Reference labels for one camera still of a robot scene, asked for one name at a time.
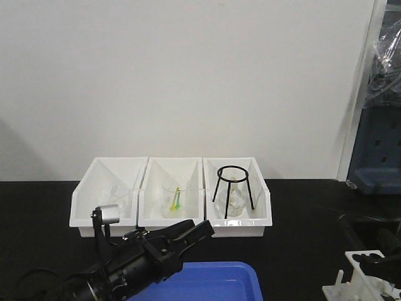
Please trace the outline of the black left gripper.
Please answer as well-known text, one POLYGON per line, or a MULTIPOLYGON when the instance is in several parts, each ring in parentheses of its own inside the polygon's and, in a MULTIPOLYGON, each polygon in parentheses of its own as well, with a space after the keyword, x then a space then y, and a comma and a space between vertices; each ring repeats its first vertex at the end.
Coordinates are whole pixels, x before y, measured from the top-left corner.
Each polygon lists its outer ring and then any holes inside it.
POLYGON ((105 265, 110 291, 141 292, 169 278, 181 271, 182 255, 214 233, 208 220, 195 225, 192 219, 161 230, 129 233, 105 265))

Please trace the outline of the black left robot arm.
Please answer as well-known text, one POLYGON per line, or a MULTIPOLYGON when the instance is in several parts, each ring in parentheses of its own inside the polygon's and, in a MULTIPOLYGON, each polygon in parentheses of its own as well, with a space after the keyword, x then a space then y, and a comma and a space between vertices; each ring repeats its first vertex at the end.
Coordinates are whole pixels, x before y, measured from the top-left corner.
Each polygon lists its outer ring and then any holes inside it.
POLYGON ((50 282, 38 281, 41 268, 28 272, 16 284, 13 300, 128 300, 179 273, 185 254, 213 234, 209 221, 191 219, 154 231, 138 227, 119 243, 106 241, 108 256, 84 272, 62 279, 47 270, 55 278, 50 282))

